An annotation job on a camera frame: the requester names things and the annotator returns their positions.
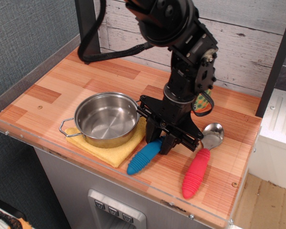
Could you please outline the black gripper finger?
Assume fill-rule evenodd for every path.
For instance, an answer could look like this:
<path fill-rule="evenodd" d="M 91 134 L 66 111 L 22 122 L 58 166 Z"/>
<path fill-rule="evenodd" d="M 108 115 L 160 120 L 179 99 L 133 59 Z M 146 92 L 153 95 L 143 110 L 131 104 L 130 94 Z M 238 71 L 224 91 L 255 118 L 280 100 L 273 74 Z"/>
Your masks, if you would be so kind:
<path fill-rule="evenodd" d="M 167 155 L 172 148 L 174 148 L 177 144 L 179 144 L 181 140 L 173 135 L 173 134 L 166 134 L 161 146 L 161 155 Z"/>
<path fill-rule="evenodd" d="M 162 131 L 163 129 L 160 123 L 148 120 L 146 124 L 146 137 L 145 137 L 146 142 L 150 143 L 159 138 Z"/>

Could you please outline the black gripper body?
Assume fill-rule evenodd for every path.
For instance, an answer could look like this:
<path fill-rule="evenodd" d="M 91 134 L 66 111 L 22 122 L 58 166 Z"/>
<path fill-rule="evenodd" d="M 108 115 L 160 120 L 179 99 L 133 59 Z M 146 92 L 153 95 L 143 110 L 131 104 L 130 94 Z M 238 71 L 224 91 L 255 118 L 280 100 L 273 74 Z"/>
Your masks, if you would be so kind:
<path fill-rule="evenodd" d="M 137 112 L 148 120 L 158 122 L 166 134 L 177 136 L 191 151 L 196 150 L 199 140 L 204 136 L 192 121 L 192 102 L 198 96 L 189 89 L 183 89 L 179 94 L 165 85 L 163 99 L 159 100 L 147 95 L 140 96 Z"/>

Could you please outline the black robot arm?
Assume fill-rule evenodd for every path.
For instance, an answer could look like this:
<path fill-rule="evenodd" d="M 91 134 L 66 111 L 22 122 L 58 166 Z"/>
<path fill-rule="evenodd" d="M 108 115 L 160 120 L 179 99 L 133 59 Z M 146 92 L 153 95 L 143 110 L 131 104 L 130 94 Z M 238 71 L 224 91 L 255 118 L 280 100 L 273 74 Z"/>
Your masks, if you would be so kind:
<path fill-rule="evenodd" d="M 161 100 L 140 97 L 139 113 L 146 118 L 146 142 L 165 137 L 160 153 L 177 144 L 195 150 L 202 132 L 191 112 L 199 95 L 213 88 L 217 42 L 190 0 L 128 0 L 126 8 L 138 20 L 144 39 L 152 46 L 172 52 L 171 74 Z"/>

